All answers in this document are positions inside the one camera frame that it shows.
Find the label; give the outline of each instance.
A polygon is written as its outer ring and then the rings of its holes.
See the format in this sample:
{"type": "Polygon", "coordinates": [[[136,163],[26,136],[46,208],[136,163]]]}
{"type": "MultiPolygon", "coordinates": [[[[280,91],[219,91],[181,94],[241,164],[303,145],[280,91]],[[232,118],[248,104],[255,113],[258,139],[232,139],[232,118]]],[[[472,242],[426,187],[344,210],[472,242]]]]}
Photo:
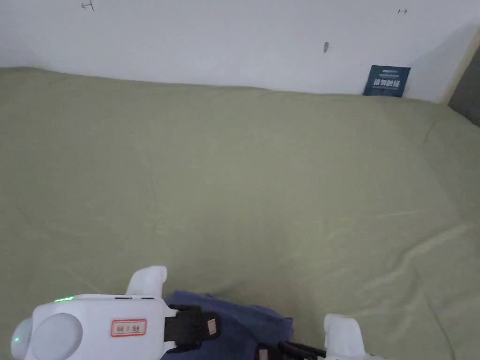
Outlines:
{"type": "Polygon", "coordinates": [[[213,335],[216,333],[216,321],[215,319],[208,320],[208,332],[210,335],[213,335]]]}
{"type": "Polygon", "coordinates": [[[110,335],[112,337],[142,336],[146,332],[146,319],[113,320],[110,335]]]}
{"type": "Polygon", "coordinates": [[[268,350],[267,349],[261,349],[258,352],[258,358],[259,358],[259,360],[268,360],[268,350]]]}
{"type": "Polygon", "coordinates": [[[402,97],[409,73],[410,68],[373,65],[363,94],[402,97]]]}

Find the wall mark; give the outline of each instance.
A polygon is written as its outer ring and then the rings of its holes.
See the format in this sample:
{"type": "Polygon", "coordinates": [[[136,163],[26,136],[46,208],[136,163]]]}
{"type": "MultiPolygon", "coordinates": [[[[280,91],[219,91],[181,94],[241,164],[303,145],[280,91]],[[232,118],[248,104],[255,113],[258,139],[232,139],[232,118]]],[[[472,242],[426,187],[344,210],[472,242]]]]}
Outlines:
{"type": "Polygon", "coordinates": [[[84,3],[82,3],[82,7],[83,7],[84,9],[86,9],[87,6],[91,6],[91,7],[92,7],[92,11],[95,11],[95,10],[93,10],[92,0],[90,0],[90,3],[89,3],[89,4],[84,4],[84,3]]]}

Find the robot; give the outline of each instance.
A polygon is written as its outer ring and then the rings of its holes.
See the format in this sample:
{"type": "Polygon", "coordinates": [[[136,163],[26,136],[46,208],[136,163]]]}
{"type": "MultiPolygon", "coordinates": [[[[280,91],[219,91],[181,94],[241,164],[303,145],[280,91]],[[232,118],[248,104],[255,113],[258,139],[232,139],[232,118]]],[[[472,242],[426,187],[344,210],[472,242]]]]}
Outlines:
{"type": "MultiPolygon", "coordinates": [[[[75,295],[37,306],[13,333],[13,357],[159,360],[219,338],[218,314],[167,306],[162,299],[166,279],[167,268],[151,266],[133,274],[124,295],[75,295]]],[[[365,352],[355,319],[329,314],[324,327],[328,360],[382,359],[365,352]]]]}

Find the blue sign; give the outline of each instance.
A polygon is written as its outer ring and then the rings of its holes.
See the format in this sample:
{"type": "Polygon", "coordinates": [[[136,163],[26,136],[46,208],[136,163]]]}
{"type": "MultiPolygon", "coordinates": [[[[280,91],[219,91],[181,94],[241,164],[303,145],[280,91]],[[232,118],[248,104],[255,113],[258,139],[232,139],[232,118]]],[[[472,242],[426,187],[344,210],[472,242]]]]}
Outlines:
{"type": "Polygon", "coordinates": [[[410,68],[373,65],[363,94],[402,97],[410,68]]]}

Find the blue cloth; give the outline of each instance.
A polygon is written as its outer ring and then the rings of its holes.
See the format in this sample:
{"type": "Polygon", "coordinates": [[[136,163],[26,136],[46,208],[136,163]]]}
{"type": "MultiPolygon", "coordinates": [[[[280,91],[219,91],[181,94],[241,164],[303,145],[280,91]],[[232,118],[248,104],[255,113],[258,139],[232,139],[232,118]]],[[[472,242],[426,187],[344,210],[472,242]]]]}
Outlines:
{"type": "Polygon", "coordinates": [[[176,291],[165,300],[167,305],[198,305],[203,311],[216,312],[221,318],[218,339],[205,341],[202,347],[178,354],[165,354],[162,360],[253,360],[259,343],[276,346],[293,336],[293,320],[261,306],[240,306],[211,295],[176,291]]]}

